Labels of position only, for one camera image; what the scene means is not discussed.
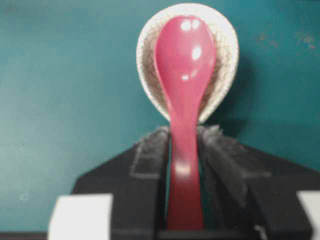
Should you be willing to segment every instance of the teal background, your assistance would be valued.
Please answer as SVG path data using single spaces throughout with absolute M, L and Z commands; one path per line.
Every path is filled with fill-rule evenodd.
M 136 69 L 140 30 L 179 0 L 0 1 L 0 231 L 45 231 L 76 178 L 168 124 Z M 320 2 L 199 0 L 234 25 L 233 87 L 206 124 L 320 170 Z

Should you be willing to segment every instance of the spoon handle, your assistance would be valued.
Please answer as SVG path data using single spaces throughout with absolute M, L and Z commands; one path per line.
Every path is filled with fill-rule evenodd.
M 182 123 L 171 121 L 172 161 L 167 225 L 171 230 L 200 230 L 204 224 L 196 124 Z

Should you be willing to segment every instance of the red spoon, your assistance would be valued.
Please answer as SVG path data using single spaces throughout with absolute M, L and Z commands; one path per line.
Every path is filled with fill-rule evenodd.
M 204 227 L 196 126 L 215 62 L 215 43 L 201 19 L 182 15 L 165 24 L 156 42 L 154 65 L 166 98 L 172 136 L 169 229 Z

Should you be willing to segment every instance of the white block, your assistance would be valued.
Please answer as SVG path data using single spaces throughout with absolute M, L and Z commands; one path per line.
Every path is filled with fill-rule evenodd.
M 313 228 L 311 240 L 320 240 L 320 191 L 299 191 L 297 196 Z
M 110 240 L 112 194 L 60 196 L 48 228 L 48 240 Z

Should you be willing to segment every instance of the plastic spoon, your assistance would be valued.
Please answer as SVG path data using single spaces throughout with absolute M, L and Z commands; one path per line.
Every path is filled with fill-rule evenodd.
M 182 15 L 165 24 L 156 42 L 154 65 L 166 98 L 172 136 L 169 229 L 204 226 L 196 125 L 215 62 L 215 43 L 201 19 Z

